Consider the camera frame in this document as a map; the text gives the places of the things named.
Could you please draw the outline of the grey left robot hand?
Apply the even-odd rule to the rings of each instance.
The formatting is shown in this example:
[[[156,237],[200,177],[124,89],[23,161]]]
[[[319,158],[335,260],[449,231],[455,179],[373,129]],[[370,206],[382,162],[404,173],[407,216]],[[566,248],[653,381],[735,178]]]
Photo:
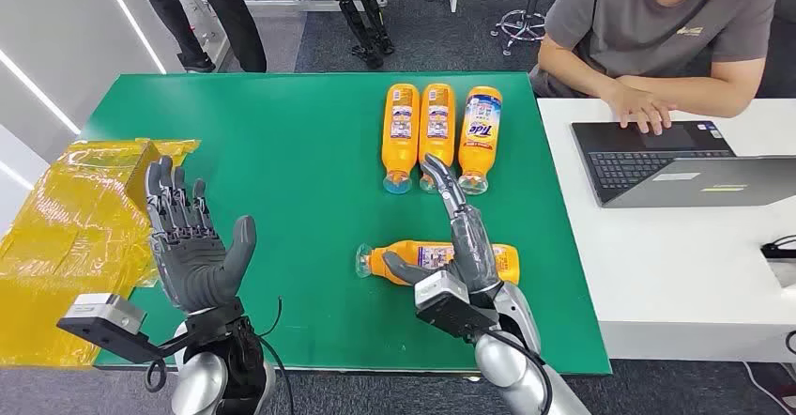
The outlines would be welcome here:
[[[198,178],[189,192],[183,168],[167,155],[147,166],[150,249],[166,296],[186,314],[235,301],[257,242],[254,218],[244,215],[234,224],[231,245],[223,244],[205,189]]]

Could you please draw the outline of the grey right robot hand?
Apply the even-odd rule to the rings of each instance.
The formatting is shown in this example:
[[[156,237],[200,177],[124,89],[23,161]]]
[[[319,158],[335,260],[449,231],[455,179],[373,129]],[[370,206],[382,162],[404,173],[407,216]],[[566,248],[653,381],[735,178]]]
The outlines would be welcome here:
[[[385,252],[384,264],[393,275],[412,284],[422,300],[438,293],[451,293],[477,305],[492,303],[504,283],[498,277],[481,213],[467,202],[464,191],[440,158],[426,154],[421,168],[435,181],[449,215],[453,259],[432,271],[413,267],[398,254]]]

